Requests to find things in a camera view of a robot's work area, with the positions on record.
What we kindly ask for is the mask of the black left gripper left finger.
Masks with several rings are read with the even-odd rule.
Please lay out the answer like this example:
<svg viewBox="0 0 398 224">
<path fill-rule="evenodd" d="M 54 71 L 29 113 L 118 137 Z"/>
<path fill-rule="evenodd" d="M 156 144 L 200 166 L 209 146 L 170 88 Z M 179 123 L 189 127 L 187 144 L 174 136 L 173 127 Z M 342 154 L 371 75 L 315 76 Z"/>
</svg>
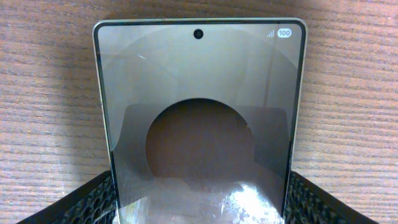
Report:
<svg viewBox="0 0 398 224">
<path fill-rule="evenodd" d="M 19 224 L 111 224 L 116 216 L 116 191 L 107 170 Z"/>
</svg>

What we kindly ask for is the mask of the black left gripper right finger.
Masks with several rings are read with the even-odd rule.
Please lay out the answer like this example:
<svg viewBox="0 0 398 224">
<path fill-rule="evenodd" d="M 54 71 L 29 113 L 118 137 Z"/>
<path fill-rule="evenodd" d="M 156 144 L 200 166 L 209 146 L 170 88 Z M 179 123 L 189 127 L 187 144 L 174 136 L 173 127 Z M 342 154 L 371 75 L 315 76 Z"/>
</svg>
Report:
<svg viewBox="0 0 398 224">
<path fill-rule="evenodd" d="M 377 224 L 294 171 L 289 175 L 284 222 L 289 224 Z"/>
</svg>

